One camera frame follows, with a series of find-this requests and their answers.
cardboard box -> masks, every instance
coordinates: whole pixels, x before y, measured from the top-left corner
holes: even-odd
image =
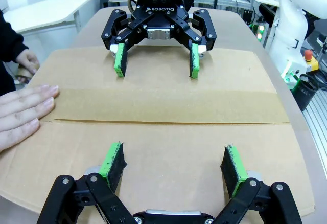
[[[135,47],[118,78],[104,48],[54,52],[30,85],[58,84],[56,108],[23,143],[0,154],[1,196],[40,212],[54,179],[80,178],[124,142],[119,197],[133,214],[146,209],[223,209],[224,146],[267,185],[286,182],[300,214],[314,211],[305,163],[292,126],[252,52],[213,49],[189,78],[181,47]],[[100,223],[85,208],[78,223]],[[262,223],[257,212],[242,223]]]

fingernail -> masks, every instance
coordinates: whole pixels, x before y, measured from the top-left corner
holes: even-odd
[[[33,119],[31,122],[30,122],[30,126],[31,127],[37,127],[39,125],[39,120],[36,118],[36,119]]]
[[[41,90],[47,90],[50,86],[48,84],[41,85]]]
[[[55,95],[58,93],[58,89],[59,89],[59,86],[58,85],[55,85],[55,86],[51,86],[50,87],[50,94],[51,95]]]
[[[47,99],[46,101],[43,102],[43,105],[45,107],[51,107],[53,105],[53,97]]]

screw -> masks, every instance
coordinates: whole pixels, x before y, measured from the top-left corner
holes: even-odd
[[[282,186],[281,184],[278,184],[278,185],[276,186],[276,188],[277,188],[279,191],[282,191],[283,186]]]
[[[255,187],[256,186],[256,181],[255,180],[251,180],[250,181],[250,185],[253,186],[253,187]]]
[[[138,224],[142,224],[142,220],[141,220],[141,218],[139,218],[139,217],[134,217],[134,220],[136,220],[136,222],[137,222]]]
[[[213,221],[214,221],[214,220],[212,220],[212,219],[208,219],[208,220],[206,220],[206,221],[204,222],[204,224],[211,224],[211,223],[213,223]]]
[[[91,181],[92,181],[92,182],[96,182],[97,180],[98,180],[98,178],[97,178],[96,176],[92,176],[92,177],[91,177]]]

black container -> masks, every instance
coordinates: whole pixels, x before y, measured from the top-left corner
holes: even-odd
[[[315,79],[306,74],[300,75],[292,94],[301,111],[307,108],[318,89],[318,83]]]

tape strip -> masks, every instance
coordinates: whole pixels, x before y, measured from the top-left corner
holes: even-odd
[[[162,89],[64,89],[49,118],[203,124],[289,122],[274,93]]]

